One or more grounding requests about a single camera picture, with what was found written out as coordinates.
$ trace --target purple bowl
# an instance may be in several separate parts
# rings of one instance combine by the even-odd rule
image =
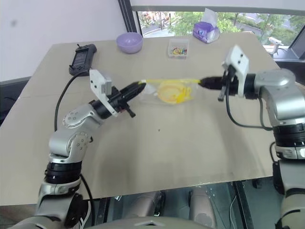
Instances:
[[[136,32],[126,32],[118,36],[116,43],[122,52],[132,54],[141,50],[143,37]]]

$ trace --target plastic bag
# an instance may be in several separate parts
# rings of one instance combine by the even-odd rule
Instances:
[[[157,104],[180,104],[192,100],[200,80],[196,79],[151,79],[146,83],[139,98],[143,102]]]
[[[193,36],[204,43],[211,43],[219,38],[219,28],[217,25],[217,14],[205,8],[201,22],[194,25]]]

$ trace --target purple tissue box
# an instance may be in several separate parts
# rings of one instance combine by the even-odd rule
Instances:
[[[211,43],[218,39],[219,28],[213,27],[210,23],[201,21],[194,25],[193,36],[204,43]]]

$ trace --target table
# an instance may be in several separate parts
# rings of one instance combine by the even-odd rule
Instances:
[[[168,37],[143,40],[137,54],[121,53],[115,41],[93,42],[92,67],[112,76],[121,89],[149,78],[222,75],[221,62],[238,44],[250,59],[249,72],[278,68],[254,34],[226,33],[204,44],[193,36],[186,60],[167,57]],[[75,43],[51,47],[0,128],[0,205],[36,203],[48,163],[54,109],[69,81]],[[270,132],[240,128],[228,118],[219,92],[199,89],[179,105],[130,102],[137,114],[110,117],[94,136],[82,173],[94,198],[272,175]],[[89,78],[76,79],[64,96],[59,120],[75,107],[96,99]],[[259,124],[259,102],[231,98],[231,111],[243,124]],[[266,125],[267,114],[264,114]],[[83,185],[80,192],[87,198]]]

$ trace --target window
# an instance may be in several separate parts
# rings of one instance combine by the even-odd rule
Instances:
[[[201,20],[203,12],[138,12],[144,38],[181,36],[191,34],[193,25]],[[218,12],[221,32],[253,32],[262,45],[271,45],[269,37],[280,40],[283,46],[290,46],[305,25],[305,16],[227,13]]]

